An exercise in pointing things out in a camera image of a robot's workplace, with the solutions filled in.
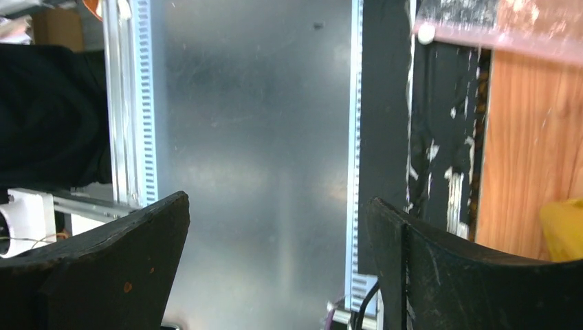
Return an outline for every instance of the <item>black circular hole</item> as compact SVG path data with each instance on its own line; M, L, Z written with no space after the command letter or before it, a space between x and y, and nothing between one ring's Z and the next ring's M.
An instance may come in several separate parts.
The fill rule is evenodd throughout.
M0 212L0 254L6 254L10 249L10 231L6 218Z

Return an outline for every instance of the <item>yellow bag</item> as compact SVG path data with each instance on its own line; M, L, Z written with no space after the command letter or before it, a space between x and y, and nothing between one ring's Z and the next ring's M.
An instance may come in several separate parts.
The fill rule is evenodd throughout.
M583 259L583 199L548 203L540 220L552 261Z

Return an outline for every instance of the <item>wooden surface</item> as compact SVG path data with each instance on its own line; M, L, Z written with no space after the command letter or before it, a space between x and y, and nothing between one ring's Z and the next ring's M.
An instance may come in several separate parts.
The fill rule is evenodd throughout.
M583 197L583 68L495 52L476 242L548 259L548 201Z

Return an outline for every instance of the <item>black clothing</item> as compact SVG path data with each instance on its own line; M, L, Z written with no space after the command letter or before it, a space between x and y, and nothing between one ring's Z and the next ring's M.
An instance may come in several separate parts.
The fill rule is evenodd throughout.
M0 188L53 190L111 182L109 170L100 174L105 159L102 53L0 45Z

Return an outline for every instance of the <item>pink plastic packaging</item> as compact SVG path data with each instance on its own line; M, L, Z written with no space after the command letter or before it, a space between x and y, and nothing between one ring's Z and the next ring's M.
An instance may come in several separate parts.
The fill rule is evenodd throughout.
M583 0L423 0L413 32L583 65Z

